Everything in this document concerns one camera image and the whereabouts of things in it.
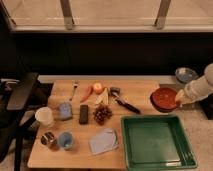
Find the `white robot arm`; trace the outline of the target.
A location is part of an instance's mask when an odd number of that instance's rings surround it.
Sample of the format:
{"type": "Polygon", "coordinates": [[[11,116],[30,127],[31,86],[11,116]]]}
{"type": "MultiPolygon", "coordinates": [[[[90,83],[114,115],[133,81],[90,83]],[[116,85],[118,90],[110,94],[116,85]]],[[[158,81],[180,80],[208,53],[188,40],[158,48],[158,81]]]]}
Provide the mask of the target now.
{"type": "Polygon", "coordinates": [[[213,63],[209,64],[204,75],[187,83],[175,96],[178,105],[192,104],[213,94],[213,63]]]}

